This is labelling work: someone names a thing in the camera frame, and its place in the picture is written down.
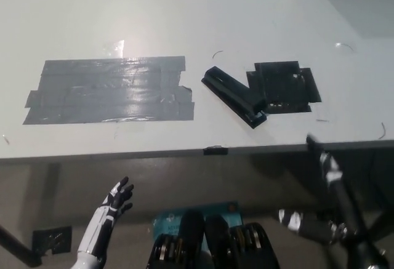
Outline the robot right hand white black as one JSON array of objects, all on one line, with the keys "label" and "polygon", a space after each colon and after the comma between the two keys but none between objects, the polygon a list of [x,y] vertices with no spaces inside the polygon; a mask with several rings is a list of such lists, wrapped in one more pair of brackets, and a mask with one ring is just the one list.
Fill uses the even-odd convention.
[{"label": "robot right hand white black", "polygon": [[334,208],[315,215],[280,209],[275,215],[277,221],[304,239],[326,246],[339,243],[347,252],[347,268],[390,268],[386,256],[373,240],[387,227],[390,214],[384,213],[374,226],[367,228],[354,192],[335,157],[310,134],[306,137],[306,144],[318,163]]}]

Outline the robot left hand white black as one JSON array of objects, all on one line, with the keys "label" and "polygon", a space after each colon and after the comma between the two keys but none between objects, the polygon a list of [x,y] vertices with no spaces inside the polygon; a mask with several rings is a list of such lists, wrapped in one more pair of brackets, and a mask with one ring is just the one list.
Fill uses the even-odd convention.
[{"label": "robot left hand white black", "polygon": [[134,185],[129,185],[128,181],[128,177],[120,180],[96,208],[82,237],[78,252],[93,255],[98,260],[106,256],[115,223],[133,206],[129,200],[133,195]]}]

